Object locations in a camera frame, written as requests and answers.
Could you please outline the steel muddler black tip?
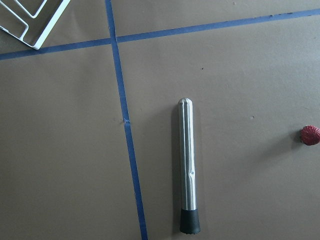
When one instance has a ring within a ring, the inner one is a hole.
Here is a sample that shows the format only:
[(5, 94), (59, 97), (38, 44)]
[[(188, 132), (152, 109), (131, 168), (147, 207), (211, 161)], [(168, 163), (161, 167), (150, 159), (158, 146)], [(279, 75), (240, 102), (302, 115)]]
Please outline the steel muddler black tip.
[(180, 189), (180, 232), (195, 235), (201, 231), (196, 190), (193, 102), (184, 97), (178, 101)]

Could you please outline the red strawberry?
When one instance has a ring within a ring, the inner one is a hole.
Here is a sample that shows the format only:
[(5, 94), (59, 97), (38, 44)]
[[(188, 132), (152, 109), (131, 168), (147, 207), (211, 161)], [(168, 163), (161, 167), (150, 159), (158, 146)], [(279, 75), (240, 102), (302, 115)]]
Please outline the red strawberry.
[(320, 129), (313, 125), (304, 126), (300, 130), (300, 140), (307, 146), (313, 146), (320, 142)]

